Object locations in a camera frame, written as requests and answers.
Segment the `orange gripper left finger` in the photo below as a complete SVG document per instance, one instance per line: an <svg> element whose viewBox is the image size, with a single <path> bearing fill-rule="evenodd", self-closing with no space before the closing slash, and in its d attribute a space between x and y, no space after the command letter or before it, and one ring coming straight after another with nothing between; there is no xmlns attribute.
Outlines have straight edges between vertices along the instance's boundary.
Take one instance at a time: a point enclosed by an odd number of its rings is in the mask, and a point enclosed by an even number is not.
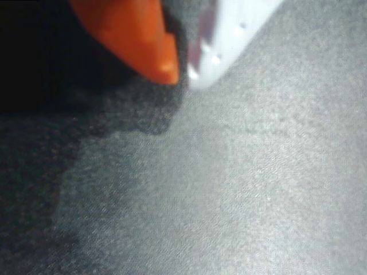
<svg viewBox="0 0 367 275"><path fill-rule="evenodd" d="M158 0L69 1L86 32L148 80L179 81L175 37L166 31Z"/></svg>

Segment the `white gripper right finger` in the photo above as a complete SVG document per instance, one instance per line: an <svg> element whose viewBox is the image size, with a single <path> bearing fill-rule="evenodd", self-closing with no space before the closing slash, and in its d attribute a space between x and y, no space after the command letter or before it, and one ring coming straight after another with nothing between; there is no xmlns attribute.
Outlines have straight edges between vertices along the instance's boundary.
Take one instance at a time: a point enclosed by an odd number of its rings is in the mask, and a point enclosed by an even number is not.
<svg viewBox="0 0 367 275"><path fill-rule="evenodd" d="M199 16L198 35L189 46L189 88L211 87L245 51L283 0L209 1Z"/></svg>

